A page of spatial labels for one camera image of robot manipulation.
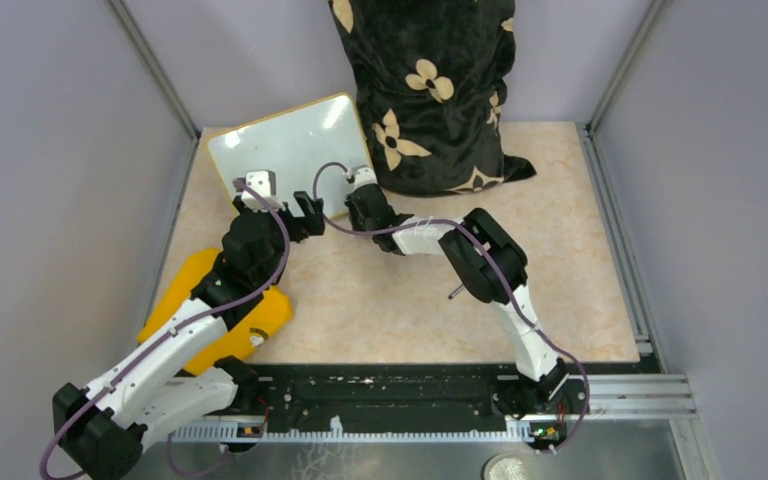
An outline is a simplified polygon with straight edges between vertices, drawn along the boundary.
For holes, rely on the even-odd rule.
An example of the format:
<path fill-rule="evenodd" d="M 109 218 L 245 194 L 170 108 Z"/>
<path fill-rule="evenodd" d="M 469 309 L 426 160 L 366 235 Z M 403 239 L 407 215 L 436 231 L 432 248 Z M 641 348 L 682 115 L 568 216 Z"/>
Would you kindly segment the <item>yellow-framed whiteboard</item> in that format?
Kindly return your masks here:
<path fill-rule="evenodd" d="M 323 199 L 324 213 L 332 219 L 347 212 L 344 197 L 350 186 L 345 175 L 330 167 L 315 181 L 322 165 L 371 164 L 355 103 L 347 93 L 250 122 L 211 138 L 207 148 L 230 196 L 235 195 L 234 179 L 269 170 L 275 173 L 277 198 L 295 216 L 302 214 L 293 198 L 296 191 Z"/>

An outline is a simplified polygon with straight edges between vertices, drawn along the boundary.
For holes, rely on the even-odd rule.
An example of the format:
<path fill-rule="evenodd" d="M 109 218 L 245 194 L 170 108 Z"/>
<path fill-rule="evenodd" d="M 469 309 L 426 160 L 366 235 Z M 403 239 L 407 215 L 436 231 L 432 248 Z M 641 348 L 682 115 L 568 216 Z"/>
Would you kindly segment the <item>whiteboard marker pen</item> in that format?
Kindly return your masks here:
<path fill-rule="evenodd" d="M 458 295 L 459 295 L 459 294 L 460 294 L 462 291 L 463 291 L 463 288 L 462 288 L 462 286 L 461 286 L 460 288 L 457 288 L 457 289 L 455 289 L 454 291 L 452 291 L 452 292 L 451 292 L 451 293 L 448 295 L 448 297 L 447 297 L 447 298 L 448 298 L 449 300 L 452 300 L 452 299 L 456 298 L 456 297 L 457 297 L 457 296 L 458 296 Z"/>

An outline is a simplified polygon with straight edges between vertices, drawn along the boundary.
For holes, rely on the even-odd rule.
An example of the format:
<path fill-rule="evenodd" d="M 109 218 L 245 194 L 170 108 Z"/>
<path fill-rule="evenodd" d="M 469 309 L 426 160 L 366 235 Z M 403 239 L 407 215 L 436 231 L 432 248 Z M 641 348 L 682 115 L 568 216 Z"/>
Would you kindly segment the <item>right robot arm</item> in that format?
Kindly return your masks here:
<path fill-rule="evenodd" d="M 550 411 L 569 377 L 561 354 L 539 326 L 531 300 L 527 256 L 482 208 L 460 219 L 398 214 L 376 184 L 355 187 L 346 196 L 352 231 L 397 255 L 440 255 L 476 300 L 498 311 L 501 328 L 515 353 L 523 398 L 536 412 Z"/>

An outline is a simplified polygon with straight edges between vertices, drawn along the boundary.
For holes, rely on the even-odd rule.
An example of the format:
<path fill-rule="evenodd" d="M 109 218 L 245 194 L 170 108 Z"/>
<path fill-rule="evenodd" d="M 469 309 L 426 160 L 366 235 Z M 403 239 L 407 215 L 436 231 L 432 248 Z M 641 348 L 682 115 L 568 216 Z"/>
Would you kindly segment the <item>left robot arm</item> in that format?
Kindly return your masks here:
<path fill-rule="evenodd" d="M 52 398 L 54 436 L 92 479 L 120 479 L 154 444 L 212 412 L 252 411 L 260 399 L 253 371 L 241 354 L 204 359 L 213 344 L 245 334 L 248 319 L 267 337 L 265 319 L 289 246 L 325 229 L 321 200 L 294 193 L 294 215 L 275 197 L 245 189 L 220 249 L 190 258 L 160 308 L 165 316 L 125 358 L 83 386 L 67 383 Z"/>

